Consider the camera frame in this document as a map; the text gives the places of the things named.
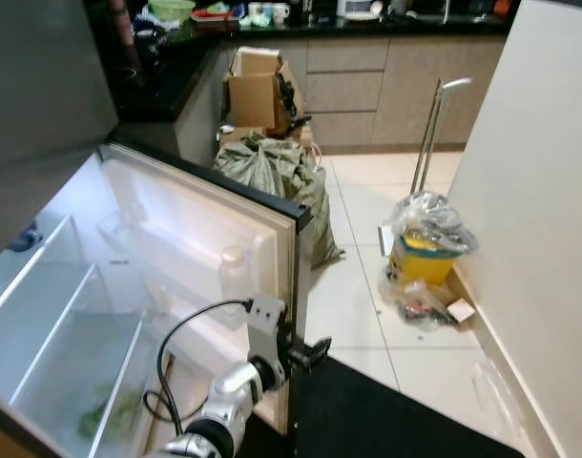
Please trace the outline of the large brown cardboard box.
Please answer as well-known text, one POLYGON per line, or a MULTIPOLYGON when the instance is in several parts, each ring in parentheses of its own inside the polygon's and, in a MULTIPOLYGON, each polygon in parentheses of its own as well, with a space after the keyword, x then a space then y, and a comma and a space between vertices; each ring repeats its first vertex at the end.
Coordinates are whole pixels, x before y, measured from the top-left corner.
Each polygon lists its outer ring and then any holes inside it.
POLYGON ((224 77, 224 119, 273 138, 300 133, 310 122, 300 88, 277 49, 242 45, 224 77))

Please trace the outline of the green plastic bowl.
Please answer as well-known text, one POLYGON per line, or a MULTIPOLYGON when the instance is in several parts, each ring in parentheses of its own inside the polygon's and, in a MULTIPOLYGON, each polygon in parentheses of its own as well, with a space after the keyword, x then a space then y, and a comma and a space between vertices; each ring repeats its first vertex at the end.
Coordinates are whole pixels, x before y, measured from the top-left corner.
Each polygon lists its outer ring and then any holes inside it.
POLYGON ((154 18, 178 25, 191 17, 195 7, 194 0, 148 0, 148 11, 154 18))

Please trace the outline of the white lined fridge door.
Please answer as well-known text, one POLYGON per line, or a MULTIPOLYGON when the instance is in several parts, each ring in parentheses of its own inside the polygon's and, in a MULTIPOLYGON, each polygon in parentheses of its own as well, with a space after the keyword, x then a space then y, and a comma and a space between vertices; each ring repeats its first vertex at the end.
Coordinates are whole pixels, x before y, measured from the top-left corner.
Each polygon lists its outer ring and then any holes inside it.
MULTIPOLYGON (((266 294, 285 302, 282 321, 304 336, 310 228, 316 226, 307 208, 120 140, 96 145, 75 180, 83 249, 102 281, 102 308, 134 314, 156 337, 156 382, 147 391, 170 387, 180 415, 203 401, 213 378, 249 355, 241 300, 220 297, 222 249, 247 250, 251 298, 266 294), (147 206, 150 256, 117 253, 95 230, 109 210, 130 202, 147 206)), ((153 419, 144 447, 150 449, 175 429, 172 415, 144 408, 153 419)))

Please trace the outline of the glass fridge shelf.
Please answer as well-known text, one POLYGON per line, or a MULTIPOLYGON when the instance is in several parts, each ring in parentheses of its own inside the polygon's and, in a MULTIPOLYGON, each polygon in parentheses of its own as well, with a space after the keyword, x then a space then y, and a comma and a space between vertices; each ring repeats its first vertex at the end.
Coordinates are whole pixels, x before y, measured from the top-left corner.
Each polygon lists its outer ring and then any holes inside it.
POLYGON ((10 402, 46 340, 83 288, 90 263, 37 263, 0 298, 0 402, 10 402))
POLYGON ((78 241, 73 217, 38 218, 44 239, 28 252, 13 253, 5 248, 0 253, 0 309, 4 301, 16 296, 25 280, 51 271, 56 265, 73 265, 83 261, 83 249, 78 241))

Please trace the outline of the black kitchen countertop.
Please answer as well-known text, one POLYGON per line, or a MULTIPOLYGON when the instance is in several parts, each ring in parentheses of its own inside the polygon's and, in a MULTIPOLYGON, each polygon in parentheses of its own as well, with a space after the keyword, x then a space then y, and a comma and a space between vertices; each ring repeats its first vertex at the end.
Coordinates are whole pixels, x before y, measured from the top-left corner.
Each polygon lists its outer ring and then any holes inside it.
POLYGON ((85 6, 96 49, 122 122, 173 121, 188 100, 216 47, 227 42, 283 42, 373 36, 499 36, 509 34, 513 16, 452 14, 446 22, 395 16, 377 22, 325 19, 307 25, 253 28, 236 21, 196 25, 188 21, 157 37, 155 57, 134 60, 121 43, 111 0, 77 0, 85 6))

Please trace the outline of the clear plastic bottle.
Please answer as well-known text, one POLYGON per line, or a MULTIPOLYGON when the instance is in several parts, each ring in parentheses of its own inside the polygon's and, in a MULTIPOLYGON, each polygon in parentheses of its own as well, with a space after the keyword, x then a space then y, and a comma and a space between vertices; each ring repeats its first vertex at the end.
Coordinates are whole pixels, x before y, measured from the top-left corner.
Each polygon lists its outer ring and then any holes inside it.
POLYGON ((218 288, 222 300, 248 300, 255 291, 246 249, 227 247, 218 262, 218 288))

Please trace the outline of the clear crisper drawer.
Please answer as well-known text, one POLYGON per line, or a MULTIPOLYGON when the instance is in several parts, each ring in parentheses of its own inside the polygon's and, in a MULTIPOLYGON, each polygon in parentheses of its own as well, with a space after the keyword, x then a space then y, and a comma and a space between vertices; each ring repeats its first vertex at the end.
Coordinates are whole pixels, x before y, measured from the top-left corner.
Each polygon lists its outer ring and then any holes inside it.
POLYGON ((17 405, 69 458, 141 458, 152 416, 144 408, 116 442, 77 435, 80 415, 94 405, 96 385, 111 385, 111 404, 122 387, 143 394, 156 382, 157 339, 134 314, 73 311, 61 323, 21 385, 17 405))

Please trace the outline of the small flat cardboard box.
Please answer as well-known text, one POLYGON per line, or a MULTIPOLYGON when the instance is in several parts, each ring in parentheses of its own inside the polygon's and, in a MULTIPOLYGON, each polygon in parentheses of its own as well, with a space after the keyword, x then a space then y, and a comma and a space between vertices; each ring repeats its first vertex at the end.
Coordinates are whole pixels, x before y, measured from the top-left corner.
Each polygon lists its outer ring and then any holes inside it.
POLYGON ((471 302, 465 300, 465 298, 450 302, 447 306, 447 316, 455 324, 469 322, 475 315, 477 315, 477 308, 471 302))

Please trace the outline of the green leafy vegetable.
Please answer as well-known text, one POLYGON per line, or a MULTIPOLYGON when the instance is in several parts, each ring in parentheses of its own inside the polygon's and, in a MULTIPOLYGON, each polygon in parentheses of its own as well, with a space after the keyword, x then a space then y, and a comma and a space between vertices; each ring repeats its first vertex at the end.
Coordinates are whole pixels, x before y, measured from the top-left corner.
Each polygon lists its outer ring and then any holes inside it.
POLYGON ((92 391, 94 405, 80 415, 76 425, 77 435, 83 440, 94 440, 104 425, 102 441, 116 442, 133 427, 135 416, 142 410, 142 393, 138 389, 122 387, 112 404, 114 389, 111 385, 96 385, 92 391))

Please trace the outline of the white kitchen appliance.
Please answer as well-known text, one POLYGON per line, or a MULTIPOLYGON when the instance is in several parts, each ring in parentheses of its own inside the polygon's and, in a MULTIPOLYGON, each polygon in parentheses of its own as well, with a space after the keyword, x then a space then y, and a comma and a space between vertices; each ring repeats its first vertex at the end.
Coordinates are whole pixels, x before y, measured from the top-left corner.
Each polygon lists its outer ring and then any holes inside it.
POLYGON ((336 0, 336 16, 347 21, 378 21, 383 9, 382 0, 336 0))

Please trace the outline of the beige kitchen cabinet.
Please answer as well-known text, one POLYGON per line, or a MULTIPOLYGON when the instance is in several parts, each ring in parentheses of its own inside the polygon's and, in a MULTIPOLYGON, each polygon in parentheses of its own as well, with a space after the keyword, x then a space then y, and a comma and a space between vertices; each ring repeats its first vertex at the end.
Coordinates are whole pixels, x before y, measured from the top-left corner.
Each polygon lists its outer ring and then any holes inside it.
POLYGON ((328 154, 416 153, 439 80, 470 78, 450 95, 438 149, 462 150, 506 43, 501 35, 401 35, 251 40, 278 49, 328 154))

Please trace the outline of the clear fridge door bin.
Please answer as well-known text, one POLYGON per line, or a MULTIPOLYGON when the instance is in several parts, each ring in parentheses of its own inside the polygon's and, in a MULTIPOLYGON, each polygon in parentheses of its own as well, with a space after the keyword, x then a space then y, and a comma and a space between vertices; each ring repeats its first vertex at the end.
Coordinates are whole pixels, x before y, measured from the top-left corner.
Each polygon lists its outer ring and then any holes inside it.
POLYGON ((117 253, 150 256, 155 240, 146 227, 149 216, 147 206, 141 202, 117 204, 100 218, 95 230, 117 253))

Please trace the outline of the clear rubbish bag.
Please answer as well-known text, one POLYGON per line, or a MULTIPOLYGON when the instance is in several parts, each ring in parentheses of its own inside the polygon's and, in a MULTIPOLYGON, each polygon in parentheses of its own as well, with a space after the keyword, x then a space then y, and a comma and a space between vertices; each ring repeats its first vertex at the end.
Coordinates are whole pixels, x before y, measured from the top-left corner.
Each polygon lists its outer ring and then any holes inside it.
POLYGON ((394 279, 385 278, 379 280, 379 289, 401 319, 418 330, 438 330, 458 323, 448 313, 447 307, 460 297, 447 286, 423 280, 410 281, 402 286, 394 279))

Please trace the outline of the grey green woven sack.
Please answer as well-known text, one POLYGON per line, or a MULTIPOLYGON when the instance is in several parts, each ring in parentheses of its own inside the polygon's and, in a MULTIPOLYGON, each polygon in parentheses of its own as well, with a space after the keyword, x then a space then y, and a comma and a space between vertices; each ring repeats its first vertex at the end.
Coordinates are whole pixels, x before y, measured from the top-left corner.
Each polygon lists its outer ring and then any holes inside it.
POLYGON ((294 139, 249 132, 221 141, 213 169, 244 186, 307 206, 316 223, 310 228, 314 269, 343 258, 331 226, 333 205, 326 191, 326 171, 312 149, 294 139))

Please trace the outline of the red tray with items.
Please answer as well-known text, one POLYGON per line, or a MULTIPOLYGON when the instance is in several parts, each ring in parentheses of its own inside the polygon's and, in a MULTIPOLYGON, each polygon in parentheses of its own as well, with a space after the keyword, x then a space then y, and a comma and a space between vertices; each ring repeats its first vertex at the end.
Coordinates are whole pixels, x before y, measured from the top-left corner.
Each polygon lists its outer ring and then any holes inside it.
POLYGON ((246 6, 243 4, 216 3, 192 10, 190 18, 199 23, 233 22, 239 21, 245 13, 246 6))

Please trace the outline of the dark blue food pack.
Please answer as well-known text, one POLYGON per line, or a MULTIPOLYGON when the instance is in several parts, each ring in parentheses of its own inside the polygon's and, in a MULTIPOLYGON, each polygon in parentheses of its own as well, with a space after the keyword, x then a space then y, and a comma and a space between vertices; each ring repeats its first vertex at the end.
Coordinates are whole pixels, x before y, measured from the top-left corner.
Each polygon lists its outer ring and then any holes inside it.
POLYGON ((28 252, 34 247, 38 247, 44 239, 43 233, 39 231, 38 223, 33 221, 24 231, 8 244, 7 249, 13 253, 28 252))

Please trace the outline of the clear plastic bin bag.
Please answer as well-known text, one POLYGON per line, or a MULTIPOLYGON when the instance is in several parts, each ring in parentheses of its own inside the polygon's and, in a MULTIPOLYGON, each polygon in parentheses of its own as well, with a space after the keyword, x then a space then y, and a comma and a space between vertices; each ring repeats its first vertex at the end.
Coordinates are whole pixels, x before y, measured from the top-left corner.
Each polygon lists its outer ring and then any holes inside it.
POLYGON ((395 202, 390 217, 378 228, 380 243, 386 250, 395 241, 417 250, 463 256, 478 248, 477 237, 465 226, 447 197, 430 191, 413 193, 395 202))

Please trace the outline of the yellow plastic bin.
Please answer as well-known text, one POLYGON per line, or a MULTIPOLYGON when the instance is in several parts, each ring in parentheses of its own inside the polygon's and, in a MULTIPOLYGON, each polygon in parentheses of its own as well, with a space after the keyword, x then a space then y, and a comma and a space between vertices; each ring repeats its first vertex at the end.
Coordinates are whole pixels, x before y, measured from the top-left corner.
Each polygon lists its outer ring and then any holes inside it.
POLYGON ((423 281, 430 286, 443 286, 460 253, 440 248, 434 241, 397 236, 394 250, 388 257, 390 278, 397 286, 423 281))

